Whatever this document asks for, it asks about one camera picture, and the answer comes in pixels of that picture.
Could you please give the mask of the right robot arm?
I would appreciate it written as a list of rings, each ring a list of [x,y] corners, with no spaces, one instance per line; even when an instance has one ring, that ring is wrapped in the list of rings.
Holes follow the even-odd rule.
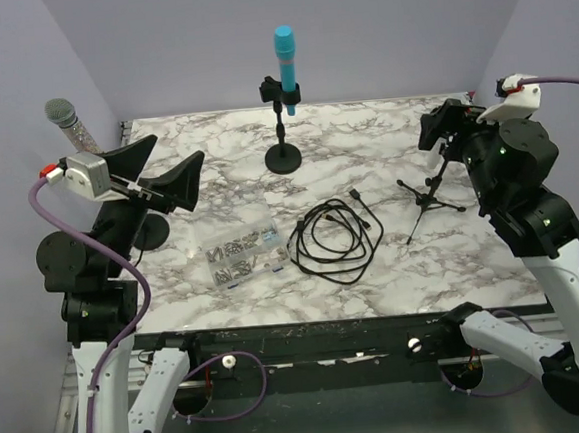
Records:
[[[530,111],[496,114],[450,98],[420,119],[418,148],[448,140],[479,205],[513,256],[535,276],[566,340],[545,338],[496,318],[474,303],[441,317],[437,349],[460,356],[482,349],[538,379],[566,412],[579,415],[579,219],[544,180],[559,149]]]

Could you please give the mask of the blue microphone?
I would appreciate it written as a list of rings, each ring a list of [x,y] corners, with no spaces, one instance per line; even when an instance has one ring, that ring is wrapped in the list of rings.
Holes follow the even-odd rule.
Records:
[[[298,89],[295,76],[296,42],[293,29],[289,25],[279,26],[274,32],[273,39],[274,52],[276,52],[279,64],[281,88],[285,96],[286,111],[289,116],[294,116],[298,100]]]

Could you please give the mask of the glitter silver microphone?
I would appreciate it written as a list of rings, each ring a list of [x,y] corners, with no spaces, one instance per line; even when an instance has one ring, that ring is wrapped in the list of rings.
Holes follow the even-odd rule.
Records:
[[[71,102],[64,98],[48,100],[44,105],[44,112],[47,119],[60,128],[78,152],[86,151],[94,155],[103,153],[86,126],[79,120]]]

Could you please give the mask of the white microphone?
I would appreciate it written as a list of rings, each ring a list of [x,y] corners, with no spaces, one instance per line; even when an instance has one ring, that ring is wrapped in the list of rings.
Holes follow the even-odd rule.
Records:
[[[441,161],[441,154],[439,148],[432,149],[427,157],[427,167],[429,169],[435,169]]]

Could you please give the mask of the black tripod shock-mount stand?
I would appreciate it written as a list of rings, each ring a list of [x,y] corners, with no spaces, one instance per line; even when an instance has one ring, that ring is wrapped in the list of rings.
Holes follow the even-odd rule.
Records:
[[[431,210],[442,209],[444,207],[456,210],[457,212],[460,212],[460,213],[465,213],[465,211],[467,210],[466,207],[464,207],[464,206],[460,206],[457,204],[451,204],[451,203],[448,203],[445,201],[440,201],[437,197],[435,197],[435,194],[438,191],[439,186],[442,183],[445,169],[451,161],[449,147],[443,144],[441,146],[441,149],[438,152],[438,156],[442,157],[443,162],[441,164],[439,171],[437,172],[437,175],[430,176],[430,177],[425,179],[425,185],[428,188],[427,192],[421,192],[421,191],[413,188],[412,186],[409,186],[407,183],[405,183],[401,179],[396,180],[397,186],[399,186],[402,189],[406,189],[407,191],[409,191],[410,193],[413,194],[414,199],[415,199],[415,205],[417,205],[419,207],[419,212],[420,212],[419,215],[417,216],[417,219],[414,223],[414,227],[413,227],[411,233],[408,235],[408,239],[406,241],[407,245],[410,245],[412,243],[412,241],[414,239],[413,236],[417,230],[417,227],[419,226],[420,220],[422,219],[423,215],[426,212],[430,212]]]

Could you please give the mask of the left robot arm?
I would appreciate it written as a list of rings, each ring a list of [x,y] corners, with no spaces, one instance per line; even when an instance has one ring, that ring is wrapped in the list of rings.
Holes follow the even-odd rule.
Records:
[[[183,380],[201,371],[192,340],[160,335],[149,376],[130,398],[129,368],[138,323],[152,292],[130,261],[132,248],[154,249],[141,240],[150,211],[194,210],[205,156],[194,152],[159,177],[144,177],[155,148],[148,135],[108,153],[79,152],[46,166],[28,201],[54,230],[39,244],[36,265],[44,288],[63,297],[61,315],[78,379],[77,433],[162,433]],[[91,230],[81,232],[38,201],[46,186],[62,185],[100,203]]]

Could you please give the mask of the black desk mic stand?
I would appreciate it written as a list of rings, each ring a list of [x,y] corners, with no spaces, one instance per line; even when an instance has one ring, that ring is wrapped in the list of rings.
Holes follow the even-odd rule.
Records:
[[[148,252],[157,250],[166,242],[169,232],[170,224],[163,216],[149,213],[143,221],[133,247]]]

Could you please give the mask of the black round-base mic stand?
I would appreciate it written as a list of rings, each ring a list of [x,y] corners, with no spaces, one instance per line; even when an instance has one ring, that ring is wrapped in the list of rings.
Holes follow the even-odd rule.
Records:
[[[288,175],[301,166],[302,154],[295,145],[285,140],[286,128],[283,124],[282,110],[286,103],[297,105],[301,102],[301,88],[297,84],[293,91],[284,91],[280,81],[266,76],[258,90],[261,101],[271,103],[276,115],[275,131],[278,143],[266,151],[265,166],[273,174]]]

